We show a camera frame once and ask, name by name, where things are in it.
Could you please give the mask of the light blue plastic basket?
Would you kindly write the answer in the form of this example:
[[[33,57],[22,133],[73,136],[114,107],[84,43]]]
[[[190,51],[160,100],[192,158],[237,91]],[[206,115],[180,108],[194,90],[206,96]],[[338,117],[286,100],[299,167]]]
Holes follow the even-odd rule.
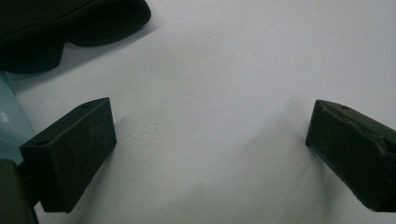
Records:
[[[0,159],[20,164],[20,146],[35,135],[21,105],[0,71]]]

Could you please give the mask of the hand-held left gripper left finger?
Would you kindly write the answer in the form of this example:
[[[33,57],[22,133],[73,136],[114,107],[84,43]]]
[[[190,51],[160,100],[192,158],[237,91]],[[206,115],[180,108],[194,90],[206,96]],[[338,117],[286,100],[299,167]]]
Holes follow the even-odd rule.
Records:
[[[107,97],[77,106],[21,146],[28,203],[71,212],[116,144]]]

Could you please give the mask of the black glove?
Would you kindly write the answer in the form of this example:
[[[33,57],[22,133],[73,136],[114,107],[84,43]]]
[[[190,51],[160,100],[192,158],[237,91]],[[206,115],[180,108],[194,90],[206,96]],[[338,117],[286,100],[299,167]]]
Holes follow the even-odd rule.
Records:
[[[49,71],[60,64],[65,44],[111,44],[150,17],[145,0],[0,0],[0,71]]]

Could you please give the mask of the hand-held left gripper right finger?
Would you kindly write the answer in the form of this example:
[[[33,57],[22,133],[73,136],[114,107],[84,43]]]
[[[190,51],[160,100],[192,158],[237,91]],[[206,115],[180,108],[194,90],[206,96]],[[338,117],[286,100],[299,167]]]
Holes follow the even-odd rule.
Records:
[[[396,213],[396,131],[345,105],[317,100],[305,144],[375,212]]]

